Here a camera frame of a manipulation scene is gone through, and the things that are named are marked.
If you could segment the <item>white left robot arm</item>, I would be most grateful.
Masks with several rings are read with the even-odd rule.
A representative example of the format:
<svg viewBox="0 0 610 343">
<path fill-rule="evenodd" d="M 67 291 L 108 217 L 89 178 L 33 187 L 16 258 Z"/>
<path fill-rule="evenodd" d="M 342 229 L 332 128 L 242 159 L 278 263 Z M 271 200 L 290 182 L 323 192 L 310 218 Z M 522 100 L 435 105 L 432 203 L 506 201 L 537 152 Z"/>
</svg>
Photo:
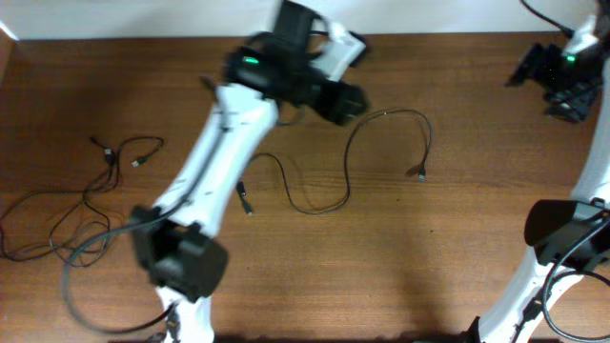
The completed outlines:
<svg viewBox="0 0 610 343">
<path fill-rule="evenodd" d="M 365 39 L 292 1 L 273 27 L 249 37 L 226 60 L 206 125 L 183 168 L 150 208 L 132 211 L 132 242 L 164 312 L 163 342 L 211 342 L 211 296 L 229 262 L 217 241 L 238 180 L 283 104 L 306 106 L 337 125 L 367 109 L 344 82 Z"/>
</svg>

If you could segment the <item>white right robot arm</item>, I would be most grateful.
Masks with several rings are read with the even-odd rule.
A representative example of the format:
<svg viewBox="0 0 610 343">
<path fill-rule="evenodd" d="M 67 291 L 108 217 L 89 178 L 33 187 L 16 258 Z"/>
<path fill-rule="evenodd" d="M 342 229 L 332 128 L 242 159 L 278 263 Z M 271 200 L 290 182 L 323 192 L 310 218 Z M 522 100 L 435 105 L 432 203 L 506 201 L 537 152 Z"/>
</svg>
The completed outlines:
<svg viewBox="0 0 610 343">
<path fill-rule="evenodd" d="M 518 270 L 501 299 L 456 342 L 529 342 L 540 322 L 559 338 L 582 342 L 584 336 L 555 324 L 550 311 L 583 277 L 609 281 L 595 271 L 609 261 L 609 2 L 599 1 L 579 28 L 560 30 L 566 45 L 534 45 L 507 84 L 536 82 L 545 91 L 547 114 L 569 123 L 584 121 L 599 100 L 590 151 L 569 199 L 542 199 L 531 208 Z"/>
</svg>

